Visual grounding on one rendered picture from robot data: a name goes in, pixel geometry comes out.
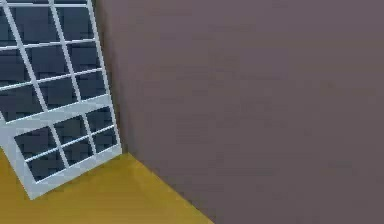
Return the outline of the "white framed glass door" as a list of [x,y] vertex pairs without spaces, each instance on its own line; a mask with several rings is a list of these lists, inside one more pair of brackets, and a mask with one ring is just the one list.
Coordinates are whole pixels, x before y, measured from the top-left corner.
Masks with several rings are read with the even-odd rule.
[[93,0],[0,0],[0,149],[30,199],[121,155]]

